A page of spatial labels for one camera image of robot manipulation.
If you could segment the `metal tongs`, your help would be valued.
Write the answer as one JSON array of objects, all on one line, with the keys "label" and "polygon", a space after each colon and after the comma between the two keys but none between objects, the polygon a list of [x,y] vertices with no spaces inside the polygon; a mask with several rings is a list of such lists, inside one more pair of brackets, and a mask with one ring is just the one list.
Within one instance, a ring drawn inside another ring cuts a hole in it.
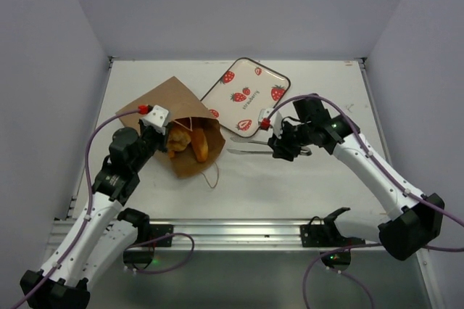
[{"label": "metal tongs", "polygon": [[227,151],[235,155],[271,155],[272,149],[266,141],[244,139],[238,136],[230,137],[231,146]]}]

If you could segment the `brown paper bag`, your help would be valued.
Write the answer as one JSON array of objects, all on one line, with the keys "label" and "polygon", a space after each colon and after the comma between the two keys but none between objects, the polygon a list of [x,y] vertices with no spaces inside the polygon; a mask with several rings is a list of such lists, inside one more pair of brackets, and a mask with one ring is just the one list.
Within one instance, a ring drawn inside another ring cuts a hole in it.
[{"label": "brown paper bag", "polygon": [[225,146],[220,124],[194,93],[176,77],[146,92],[117,111],[122,114],[142,105],[169,112],[167,152],[154,154],[178,178],[190,178],[217,166]]}]

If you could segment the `round fake bread bun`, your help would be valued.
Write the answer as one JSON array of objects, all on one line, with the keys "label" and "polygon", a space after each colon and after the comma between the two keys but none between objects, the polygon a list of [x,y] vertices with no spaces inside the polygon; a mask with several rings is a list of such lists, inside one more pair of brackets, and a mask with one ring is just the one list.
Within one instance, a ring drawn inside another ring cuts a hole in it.
[{"label": "round fake bread bun", "polygon": [[183,126],[175,124],[168,135],[167,140],[167,155],[169,158],[174,158],[177,152],[182,152],[191,143],[190,130]]}]

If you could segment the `fake baguette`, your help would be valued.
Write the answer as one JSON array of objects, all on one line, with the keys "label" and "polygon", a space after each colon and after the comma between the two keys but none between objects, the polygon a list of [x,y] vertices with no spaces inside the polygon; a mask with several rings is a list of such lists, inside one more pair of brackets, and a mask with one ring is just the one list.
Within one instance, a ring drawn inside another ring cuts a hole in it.
[{"label": "fake baguette", "polygon": [[209,154],[207,138],[202,128],[193,128],[191,146],[198,162],[206,162]]}]

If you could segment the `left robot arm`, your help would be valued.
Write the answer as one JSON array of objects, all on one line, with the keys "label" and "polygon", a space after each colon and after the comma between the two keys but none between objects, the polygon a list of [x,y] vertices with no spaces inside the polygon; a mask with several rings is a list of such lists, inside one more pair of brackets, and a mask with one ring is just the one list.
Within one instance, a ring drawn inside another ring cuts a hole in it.
[{"label": "left robot arm", "polygon": [[86,308],[91,288],[132,244],[151,236],[149,216],[126,208],[140,182],[141,169],[155,152],[166,152],[170,126],[142,120],[138,130],[121,128],[90,184],[83,211],[58,248],[38,271],[20,280],[30,308]]}]

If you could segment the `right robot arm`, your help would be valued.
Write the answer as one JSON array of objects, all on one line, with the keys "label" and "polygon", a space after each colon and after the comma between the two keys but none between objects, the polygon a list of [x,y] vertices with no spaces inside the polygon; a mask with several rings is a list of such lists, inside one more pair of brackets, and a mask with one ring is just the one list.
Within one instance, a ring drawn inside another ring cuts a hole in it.
[{"label": "right robot arm", "polygon": [[407,182],[368,143],[360,128],[343,112],[333,117],[317,94],[290,100],[298,118],[284,120],[278,108],[264,109],[258,118],[261,129],[273,135],[268,146],[273,157],[292,161],[308,145],[320,147],[346,165],[380,202],[385,215],[363,215],[341,207],[323,223],[309,228],[320,234],[324,245],[340,245],[356,238],[378,242],[398,260],[406,260],[437,238],[442,227],[443,199],[426,195]]}]

